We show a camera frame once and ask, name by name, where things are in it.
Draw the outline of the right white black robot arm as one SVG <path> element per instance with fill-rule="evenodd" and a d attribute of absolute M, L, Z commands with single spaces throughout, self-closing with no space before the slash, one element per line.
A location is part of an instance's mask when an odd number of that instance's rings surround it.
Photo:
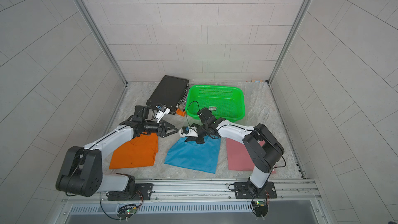
<path fill-rule="evenodd" d="M 204 107 L 197 112 L 202 123 L 196 127 L 196 141 L 205 136 L 226 138 L 242 143 L 255 167 L 249 178 L 249 188 L 259 190 L 267 183 L 276 163 L 285 152 L 283 146 L 264 124 L 244 126 L 224 118 L 217 119 Z"/>

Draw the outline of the orange t-shirt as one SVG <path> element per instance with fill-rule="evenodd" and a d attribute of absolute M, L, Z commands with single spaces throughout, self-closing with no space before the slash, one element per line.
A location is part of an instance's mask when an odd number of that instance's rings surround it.
<path fill-rule="evenodd" d="M 136 137 L 113 152 L 109 169 L 152 167 L 159 151 L 159 137 L 152 133 Z"/>

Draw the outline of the blue t-shirt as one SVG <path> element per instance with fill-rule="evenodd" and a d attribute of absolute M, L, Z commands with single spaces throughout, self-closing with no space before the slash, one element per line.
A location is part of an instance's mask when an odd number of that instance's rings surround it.
<path fill-rule="evenodd" d="M 186 142 L 186 138 L 180 138 L 168 151 L 165 164 L 202 171 L 216 173 L 221 139 L 212 139 L 208 136 L 204 144 L 195 141 Z"/>

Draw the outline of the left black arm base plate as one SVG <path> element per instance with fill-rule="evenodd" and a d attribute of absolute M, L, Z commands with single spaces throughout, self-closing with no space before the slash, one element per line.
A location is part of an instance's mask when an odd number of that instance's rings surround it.
<path fill-rule="evenodd" d="M 150 200 L 153 184 L 130 184 L 124 191 L 109 191 L 108 201 L 140 201 Z"/>

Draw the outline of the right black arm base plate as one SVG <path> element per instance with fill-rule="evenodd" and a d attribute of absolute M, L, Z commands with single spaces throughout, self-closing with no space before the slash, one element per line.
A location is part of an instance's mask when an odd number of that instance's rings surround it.
<path fill-rule="evenodd" d="M 276 199 L 277 193 L 274 183 L 267 181 L 262 188 L 257 188 L 250 181 L 235 182 L 233 184 L 233 191 L 236 199 Z"/>

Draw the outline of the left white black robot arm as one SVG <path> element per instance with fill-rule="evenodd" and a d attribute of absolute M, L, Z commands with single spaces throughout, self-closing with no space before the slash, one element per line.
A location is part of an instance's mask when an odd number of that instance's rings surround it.
<path fill-rule="evenodd" d="M 165 106 L 136 106 L 135 113 L 108 134 L 85 146 L 71 147 L 63 160 L 56 190 L 69 197 L 90 197 L 105 192 L 111 201 L 132 200 L 138 196 L 133 176 L 105 174 L 103 162 L 117 148 L 141 135 L 154 133 L 164 138 L 178 133 L 174 125 L 162 119 L 170 111 Z"/>

